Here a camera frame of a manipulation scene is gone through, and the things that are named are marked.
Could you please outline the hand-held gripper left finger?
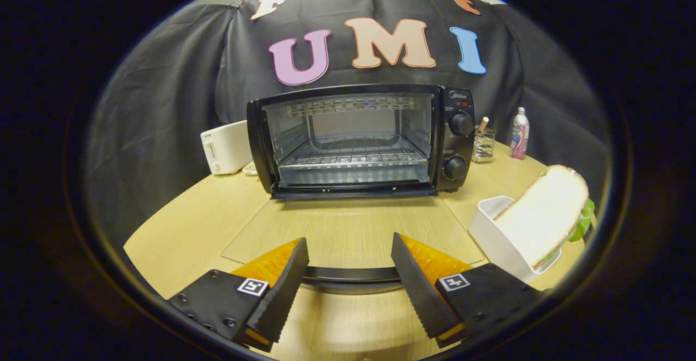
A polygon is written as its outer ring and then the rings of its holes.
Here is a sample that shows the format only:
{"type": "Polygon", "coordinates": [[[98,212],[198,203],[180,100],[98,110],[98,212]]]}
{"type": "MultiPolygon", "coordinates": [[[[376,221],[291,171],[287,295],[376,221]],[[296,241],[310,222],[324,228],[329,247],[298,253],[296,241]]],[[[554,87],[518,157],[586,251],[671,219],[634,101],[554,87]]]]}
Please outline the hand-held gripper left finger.
{"type": "Polygon", "coordinates": [[[232,272],[211,269],[168,302],[231,342],[269,352],[288,319],[310,257],[291,240],[232,272]]]}

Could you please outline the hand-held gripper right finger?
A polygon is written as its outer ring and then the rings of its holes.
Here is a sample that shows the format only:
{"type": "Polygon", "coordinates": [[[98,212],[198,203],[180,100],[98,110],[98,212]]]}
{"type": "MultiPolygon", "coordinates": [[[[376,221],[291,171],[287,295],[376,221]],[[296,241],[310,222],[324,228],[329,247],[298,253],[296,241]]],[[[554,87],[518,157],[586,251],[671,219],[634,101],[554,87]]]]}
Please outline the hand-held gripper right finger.
{"type": "Polygon", "coordinates": [[[426,334],[439,347],[474,345],[522,318],[545,295],[501,267],[472,267],[395,233],[391,259],[426,334]]]}

